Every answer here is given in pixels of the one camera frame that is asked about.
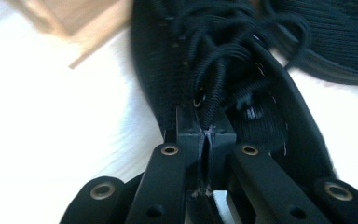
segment black plastic part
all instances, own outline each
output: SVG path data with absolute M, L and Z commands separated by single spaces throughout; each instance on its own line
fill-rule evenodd
M 165 130 L 164 143 L 176 143 L 176 131 L 175 130 Z
M 186 152 L 174 144 L 155 148 L 126 223 L 183 223 Z
M 91 191 L 103 183 L 113 186 L 113 194 L 105 199 L 92 198 Z M 121 180 L 108 176 L 93 179 L 78 192 L 66 209 L 60 223 L 124 223 L 130 208 L 130 205 L 125 203 L 124 195 L 125 185 Z
M 186 151 L 186 189 L 197 190 L 200 176 L 199 159 L 205 135 L 196 123 L 191 104 L 176 107 L 176 144 Z
M 237 140 L 237 134 L 224 112 L 219 110 L 216 114 L 209 171 L 212 190 L 227 189 L 228 158 Z
M 256 223 L 330 223 L 267 152 L 234 147 L 232 169 L 246 192 Z
M 229 179 L 227 204 L 234 219 L 238 219 L 237 222 L 242 224 L 255 223 L 255 210 L 235 175 L 231 175 Z
M 223 224 L 214 197 L 188 191 L 186 195 L 186 223 L 191 224 Z
M 205 132 L 196 122 L 192 104 L 178 106 L 176 114 L 176 141 L 187 152 L 186 188 L 226 189 L 227 158 L 237 139 L 227 116 L 219 110 L 214 127 Z
M 358 223 L 358 190 L 333 178 L 315 183 L 318 206 L 333 223 Z
M 121 197 L 121 204 L 126 206 L 126 212 L 123 216 L 127 217 L 127 214 L 130 211 L 130 207 L 132 205 L 133 199 L 135 198 L 136 191 L 141 184 L 142 177 L 144 177 L 144 173 L 141 173 L 134 177 L 132 180 L 125 184 L 125 191 L 123 192 L 123 196 Z

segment black shoe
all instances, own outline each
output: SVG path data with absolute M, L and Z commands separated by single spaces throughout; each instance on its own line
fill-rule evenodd
M 262 0 L 263 14 L 296 13 L 304 17 L 312 35 L 310 49 L 298 66 L 316 77 L 358 85 L 358 0 Z M 290 57 L 293 33 L 276 27 L 272 45 Z
M 324 140 L 296 85 L 267 50 L 279 23 L 296 28 L 297 58 L 310 43 L 294 15 L 258 21 L 247 1 L 135 0 L 131 50 L 137 76 L 162 132 L 175 129 L 175 108 L 196 107 L 201 131 L 217 109 L 238 143 L 271 153 L 297 184 L 335 176 Z

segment black lace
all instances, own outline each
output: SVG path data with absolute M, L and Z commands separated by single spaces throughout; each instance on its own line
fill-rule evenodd
M 310 45 L 308 25 L 295 15 L 274 15 L 257 20 L 248 1 L 173 2 L 165 5 L 162 0 L 153 0 L 152 4 L 157 15 L 169 22 L 172 34 L 186 39 L 185 64 L 192 74 L 192 96 L 202 130 L 211 127 L 220 106 L 224 109 L 234 105 L 241 107 L 244 98 L 267 88 L 272 82 L 271 77 L 261 76 L 225 90 L 232 61 L 257 64 L 247 49 L 249 41 L 256 39 L 265 45 L 272 35 L 270 28 L 276 25 L 295 31 L 299 40 L 297 51 L 286 69 L 293 66 Z

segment wooden object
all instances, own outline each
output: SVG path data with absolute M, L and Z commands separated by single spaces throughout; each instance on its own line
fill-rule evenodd
M 131 0 L 7 0 L 35 27 L 68 45 L 75 68 L 107 41 L 131 15 Z

